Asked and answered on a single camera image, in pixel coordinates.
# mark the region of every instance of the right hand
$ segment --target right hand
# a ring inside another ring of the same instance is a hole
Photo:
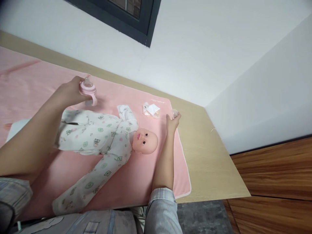
[[[82,77],[75,76],[70,82],[58,87],[49,100],[61,106],[63,109],[83,101],[91,100],[91,96],[82,95],[79,92],[79,84],[84,80],[85,79]]]
[[[179,125],[179,120],[181,118],[180,112],[178,112],[178,116],[174,119],[170,119],[169,115],[167,114],[167,134],[174,134],[176,131],[176,128]]]

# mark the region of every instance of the white wall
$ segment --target white wall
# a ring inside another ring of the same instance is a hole
[[[305,0],[163,0],[151,48],[63,0],[9,0],[0,29],[206,106],[310,13]]]
[[[230,154],[312,133],[312,14],[206,110]]]

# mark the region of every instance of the baby onesie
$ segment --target baby onesie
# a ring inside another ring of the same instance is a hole
[[[138,122],[129,106],[120,105],[117,108],[120,118],[90,110],[64,111],[56,147],[82,155],[101,153],[103,158],[88,174],[53,201],[55,215],[80,212],[128,161],[132,152],[130,134],[138,129]]]

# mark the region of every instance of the doll face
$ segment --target doll face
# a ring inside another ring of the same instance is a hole
[[[158,137],[155,133],[139,128],[133,136],[132,149],[142,154],[153,153],[158,145]]]

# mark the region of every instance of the dark window frame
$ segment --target dark window frame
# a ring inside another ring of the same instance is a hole
[[[103,23],[150,47],[161,0],[141,0],[135,18],[109,0],[66,0]]]

